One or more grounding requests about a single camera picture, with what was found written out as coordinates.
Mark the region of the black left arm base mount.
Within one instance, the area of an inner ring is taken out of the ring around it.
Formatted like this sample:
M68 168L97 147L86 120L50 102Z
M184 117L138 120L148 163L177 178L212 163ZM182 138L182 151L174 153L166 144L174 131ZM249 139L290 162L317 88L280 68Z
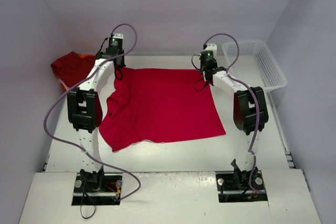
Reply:
M73 206L116 206L120 204L122 175L104 171L76 174L72 194Z

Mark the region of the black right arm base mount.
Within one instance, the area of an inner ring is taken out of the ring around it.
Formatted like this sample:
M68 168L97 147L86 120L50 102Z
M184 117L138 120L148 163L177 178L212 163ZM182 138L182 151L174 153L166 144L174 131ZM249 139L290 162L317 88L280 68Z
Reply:
M216 172L218 201L220 203L241 203L268 201L262 173L259 170L249 181L250 172Z

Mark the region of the dark red folded t shirt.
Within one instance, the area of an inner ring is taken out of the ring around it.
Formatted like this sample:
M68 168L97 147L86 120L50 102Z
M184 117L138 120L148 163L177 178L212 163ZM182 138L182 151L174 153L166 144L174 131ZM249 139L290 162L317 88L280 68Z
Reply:
M63 91L85 79L95 65L96 56L78 54L74 51L58 58L51 64L51 69L60 82Z

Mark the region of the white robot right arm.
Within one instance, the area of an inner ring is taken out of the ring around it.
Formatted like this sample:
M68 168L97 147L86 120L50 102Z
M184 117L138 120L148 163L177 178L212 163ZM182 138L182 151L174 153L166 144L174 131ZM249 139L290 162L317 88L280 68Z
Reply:
M245 188L256 170L258 137L269 120L265 93L261 87L250 87L219 67L214 50L200 52L200 71L207 84L223 90L233 99L233 121L241 131L239 152L232 161L233 184Z

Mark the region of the magenta t shirt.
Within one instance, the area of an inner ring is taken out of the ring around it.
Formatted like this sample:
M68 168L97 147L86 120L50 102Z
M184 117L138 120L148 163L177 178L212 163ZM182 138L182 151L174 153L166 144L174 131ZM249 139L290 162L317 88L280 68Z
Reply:
M225 135L211 89L196 70L124 68L120 76L99 127L114 152L144 140L172 143Z

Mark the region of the white plastic basket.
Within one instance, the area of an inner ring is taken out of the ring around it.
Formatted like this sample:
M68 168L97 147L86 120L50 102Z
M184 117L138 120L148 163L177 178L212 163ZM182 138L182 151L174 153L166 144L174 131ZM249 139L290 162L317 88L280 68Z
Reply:
M226 42L222 44L222 51L225 66L237 60L229 69L229 74L249 86L259 86L271 92L287 85L284 73L264 41Z

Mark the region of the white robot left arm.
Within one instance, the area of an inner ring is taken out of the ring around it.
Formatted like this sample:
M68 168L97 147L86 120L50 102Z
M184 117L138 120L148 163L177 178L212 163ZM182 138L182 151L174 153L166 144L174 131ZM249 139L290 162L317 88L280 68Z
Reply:
M122 34L111 35L106 51L99 50L97 53L97 59L88 74L90 79L67 94L68 120L77 132L80 146L84 148L80 174L90 175L86 186L95 193L105 186L104 177L98 175L103 169L98 144L98 127L103 118L99 94L114 73L114 64L124 62L124 59L114 59L103 66L101 64L112 56L124 53L123 40Z

